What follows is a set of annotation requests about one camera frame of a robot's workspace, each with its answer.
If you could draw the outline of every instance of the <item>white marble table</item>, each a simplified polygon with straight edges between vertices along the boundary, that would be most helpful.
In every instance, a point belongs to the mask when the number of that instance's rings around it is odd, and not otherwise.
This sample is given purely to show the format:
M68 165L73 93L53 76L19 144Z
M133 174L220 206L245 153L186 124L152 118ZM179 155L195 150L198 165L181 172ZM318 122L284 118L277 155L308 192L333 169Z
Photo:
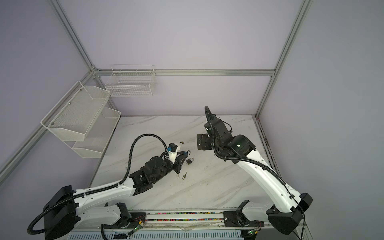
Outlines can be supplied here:
M265 158L257 129L251 115L219 116L232 125L233 136L247 136ZM184 163L181 173L170 172L153 188L122 199L128 209L223 209L237 207L244 200L270 201L263 189L232 161L224 162L213 151L197 150L196 135L206 133L205 116L122 117L116 127L105 156L93 179L92 187L121 179L126 171L129 150L134 139L144 133L161 137L165 143L183 141L181 150L190 150L195 161ZM153 156L163 152L163 145L154 137L143 137L135 145L130 173Z

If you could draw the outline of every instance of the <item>black mounting plate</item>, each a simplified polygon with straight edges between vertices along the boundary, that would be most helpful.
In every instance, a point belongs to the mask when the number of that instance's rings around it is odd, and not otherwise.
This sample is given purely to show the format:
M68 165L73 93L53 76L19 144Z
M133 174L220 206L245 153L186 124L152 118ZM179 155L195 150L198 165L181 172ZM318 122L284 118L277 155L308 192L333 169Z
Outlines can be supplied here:
M236 211L224 211L223 215L224 215L224 225L226 227L240 227L239 224L237 223ZM248 228L248 227L258 227L258 226L263 227L264 222L263 221L251 221L250 224L248 226L245 226L245 227Z
M207 133L197 135L197 149L198 150L212 150L211 138Z

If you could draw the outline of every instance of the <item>wall-mounted shelf basket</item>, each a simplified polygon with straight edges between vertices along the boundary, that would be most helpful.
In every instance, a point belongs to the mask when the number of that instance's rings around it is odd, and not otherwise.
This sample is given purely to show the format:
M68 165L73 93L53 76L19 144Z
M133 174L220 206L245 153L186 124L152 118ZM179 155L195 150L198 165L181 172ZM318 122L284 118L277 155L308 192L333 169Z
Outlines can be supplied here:
M82 158L100 158L121 112L105 108L111 94L107 90L80 82L72 88L78 90L62 104L55 117L50 118L55 114L53 108L41 124Z
M151 96L156 87L153 65L111 65L105 89L113 97Z
M112 136L121 112L104 108L83 142L75 142L72 149L82 158L101 158Z

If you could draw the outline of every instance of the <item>wire basket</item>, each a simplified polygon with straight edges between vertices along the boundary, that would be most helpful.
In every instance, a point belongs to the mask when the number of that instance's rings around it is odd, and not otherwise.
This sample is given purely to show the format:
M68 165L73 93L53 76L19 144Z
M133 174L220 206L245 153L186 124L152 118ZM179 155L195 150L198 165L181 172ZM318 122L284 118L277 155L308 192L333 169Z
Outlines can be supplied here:
M111 65L105 89L113 97L151 96L156 87L153 65Z
M120 115L119 111L104 108L84 141L75 142L72 147L66 144L82 158L101 158Z
M84 141L110 96L107 90L76 84L81 87L56 117L47 125L41 121L62 141Z

